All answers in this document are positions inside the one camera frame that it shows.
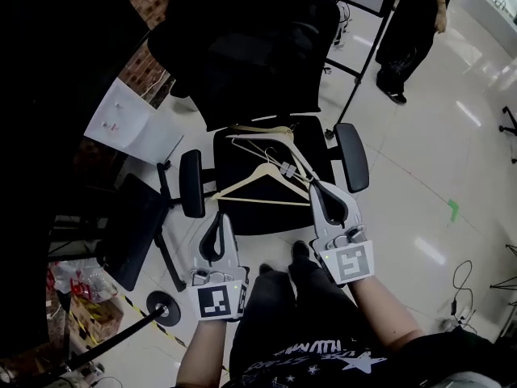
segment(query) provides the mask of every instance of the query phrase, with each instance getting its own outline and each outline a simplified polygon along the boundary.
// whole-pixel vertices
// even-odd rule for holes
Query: black t-shirt
[[[517,380],[517,357],[460,329],[415,339],[393,355],[361,347],[353,339],[302,340],[252,364],[243,375],[230,374],[232,379],[224,388],[424,387],[464,371],[485,375],[505,386]]]

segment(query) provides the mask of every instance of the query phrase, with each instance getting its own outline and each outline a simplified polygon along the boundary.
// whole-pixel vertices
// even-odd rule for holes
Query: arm
[[[199,321],[179,366],[176,386],[217,388],[225,352],[226,322]]]
[[[357,306],[386,348],[397,351],[425,335],[407,309],[374,276],[349,286]]]
[[[445,0],[436,0],[436,5],[438,6],[438,12],[436,13],[435,28],[438,33],[443,33],[447,26],[447,4]]]

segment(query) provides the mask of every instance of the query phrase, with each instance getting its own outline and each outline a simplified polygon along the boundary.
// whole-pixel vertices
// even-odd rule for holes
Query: hanger hook
[[[264,150],[264,154],[266,155],[266,158],[267,158],[267,162],[268,162],[268,163],[270,163],[270,162],[269,162],[269,158],[270,158],[270,156],[267,154],[267,150],[269,150],[270,148],[276,152],[275,148],[273,148],[272,146],[268,146],[268,147]]]

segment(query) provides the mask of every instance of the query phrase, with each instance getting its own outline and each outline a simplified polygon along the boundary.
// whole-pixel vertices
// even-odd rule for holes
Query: star graphic
[[[347,362],[348,365],[343,368],[343,371],[347,369],[357,368],[364,373],[372,373],[372,365],[378,362],[386,361],[386,358],[371,358],[370,352],[361,353],[356,358],[339,358],[341,361]]]
[[[311,375],[314,375],[319,370],[320,369],[317,367],[317,365],[312,365],[312,366],[309,366],[309,370],[307,372],[310,373]]]
[[[256,373],[252,375],[242,375],[241,384],[242,386],[251,385],[255,379],[257,379]]]

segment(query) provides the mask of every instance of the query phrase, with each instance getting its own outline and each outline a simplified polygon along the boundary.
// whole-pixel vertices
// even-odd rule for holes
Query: clothes hanger
[[[247,201],[247,202],[253,202],[253,203],[265,203],[265,204],[277,204],[277,205],[302,205],[302,206],[310,206],[309,203],[296,203],[296,202],[290,202],[290,201],[273,201],[273,200],[256,200],[256,199],[250,199],[250,198],[237,198],[237,197],[227,197],[227,194],[230,194],[231,192],[234,192],[235,190],[238,190],[241,187],[244,187],[245,185],[249,183],[253,183],[255,180],[262,178],[264,175],[269,175],[279,183],[283,184],[285,187],[289,188],[290,190],[294,191],[296,194],[304,197],[307,201],[309,201],[309,194],[305,191],[303,191],[301,188],[297,187],[293,183],[289,183],[281,174],[277,167],[275,167],[274,164],[271,162],[265,162],[264,164],[260,164],[255,170],[253,171],[253,174],[251,174],[246,179],[243,179],[242,181],[239,181],[238,183],[235,183],[234,185],[231,185],[230,187],[225,188],[224,190],[214,194],[212,196],[212,200],[232,200],[232,201]]]
[[[320,179],[317,174],[314,172],[313,168],[310,166],[309,162],[302,155],[300,150],[294,145],[291,139],[284,133],[243,133],[240,135],[226,135],[226,138],[236,138],[236,139],[247,139],[247,140],[256,140],[256,139],[265,139],[270,141],[281,142],[285,146],[287,146],[292,154],[298,158],[301,165],[307,170],[307,172],[314,177],[315,179]]]
[[[250,154],[253,154],[253,155],[255,155],[255,156],[257,156],[257,157],[259,157],[259,158],[261,158],[261,159],[265,159],[266,161],[268,161],[268,160],[269,160],[269,162],[271,162],[271,163],[275,164],[278,168],[281,168],[281,167],[282,167],[282,164],[280,164],[280,162],[276,161],[273,157],[271,157],[271,156],[269,156],[269,155],[266,157],[266,155],[265,155],[265,154],[266,154],[266,151],[265,151],[265,150],[263,150],[262,148],[260,148],[260,147],[259,147],[258,145],[256,145],[254,142],[249,141],[249,140],[247,140],[247,141],[248,141],[248,142],[249,142],[249,143],[250,143],[250,144],[251,144],[255,149],[257,149],[258,151],[262,152],[264,155],[258,154],[258,153],[256,153],[256,152],[254,152],[254,151],[252,151],[252,150],[250,150],[250,149],[246,148],[245,146],[238,144],[238,143],[235,141],[235,139],[232,139],[232,144],[233,144],[234,146],[236,146],[237,148],[240,148],[240,149],[242,149],[242,150],[244,150],[244,151],[247,151],[247,152],[249,152]],[[306,175],[305,175],[305,176],[303,176],[302,174],[298,174],[297,172],[294,172],[294,173],[292,174],[292,176],[293,176],[293,177],[295,177],[296,179],[298,179],[298,181],[300,181],[301,183],[303,183],[303,184],[304,184],[304,185],[306,185],[306,186],[307,186],[307,185],[309,185],[309,184],[310,184],[310,182],[311,182],[311,180],[310,180],[310,179],[308,179]]]
[[[288,126],[275,126],[274,128],[259,128],[254,126],[246,126],[246,125],[231,125],[231,129],[248,131],[250,133],[286,133],[292,134],[292,129]]]
[[[251,133],[282,133],[284,135],[287,135],[289,137],[289,139],[291,140],[291,143],[293,143],[293,145],[294,145],[294,129],[289,128],[288,126],[275,126],[274,128],[257,128],[254,126],[236,124],[236,125],[230,126],[230,128],[235,129],[235,130],[240,129],[242,131],[248,131]],[[300,175],[302,177],[307,178],[307,173],[305,172],[304,166],[301,165],[300,161],[298,160],[298,158],[296,158],[296,155],[293,152],[291,152],[291,156],[292,156],[292,159],[294,160],[296,168],[298,168],[298,172],[300,172]],[[305,187],[307,189],[309,189],[309,182],[307,182],[307,181],[301,181],[301,182],[305,185]]]

